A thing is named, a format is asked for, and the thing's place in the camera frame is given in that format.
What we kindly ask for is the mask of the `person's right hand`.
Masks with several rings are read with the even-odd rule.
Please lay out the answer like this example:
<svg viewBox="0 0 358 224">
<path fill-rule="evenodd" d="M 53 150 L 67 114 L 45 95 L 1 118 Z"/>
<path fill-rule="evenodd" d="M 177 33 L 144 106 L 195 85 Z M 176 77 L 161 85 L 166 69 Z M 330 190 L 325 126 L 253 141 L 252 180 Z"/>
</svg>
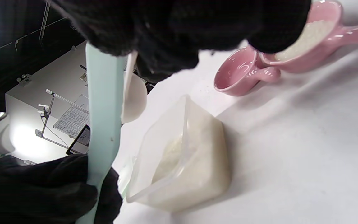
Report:
<svg viewBox="0 0 358 224">
<path fill-rule="evenodd" d="M 273 54 L 300 37 L 311 0 L 51 0 L 103 53 L 138 52 L 153 83 L 199 62 L 200 50 L 230 51 L 246 40 Z"/>
</svg>

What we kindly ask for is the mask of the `person's left hand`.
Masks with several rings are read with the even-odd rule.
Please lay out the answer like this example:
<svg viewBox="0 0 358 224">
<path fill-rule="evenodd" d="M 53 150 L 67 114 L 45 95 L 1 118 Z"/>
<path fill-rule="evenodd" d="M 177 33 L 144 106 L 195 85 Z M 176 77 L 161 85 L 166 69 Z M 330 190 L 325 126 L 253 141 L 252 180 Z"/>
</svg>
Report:
<svg viewBox="0 0 358 224">
<path fill-rule="evenodd" d="M 35 165 L 20 165 L 13 156 L 0 158 L 0 224 L 74 224 L 95 205 L 94 223 L 112 224 L 123 204 L 118 173 L 109 170 L 99 200 L 87 178 L 87 155 Z"/>
</svg>

